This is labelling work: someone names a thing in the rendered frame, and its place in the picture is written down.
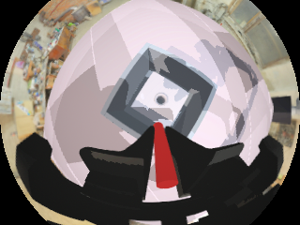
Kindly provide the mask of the red peg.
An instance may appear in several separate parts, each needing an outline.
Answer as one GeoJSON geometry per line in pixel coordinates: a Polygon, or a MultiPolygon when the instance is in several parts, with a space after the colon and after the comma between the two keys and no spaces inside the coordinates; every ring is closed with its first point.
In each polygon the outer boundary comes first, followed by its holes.
{"type": "Polygon", "coordinates": [[[164,125],[155,123],[155,175],[157,176],[158,188],[173,188],[179,184],[175,168],[173,167],[173,157],[170,154],[168,140],[164,125]]]}

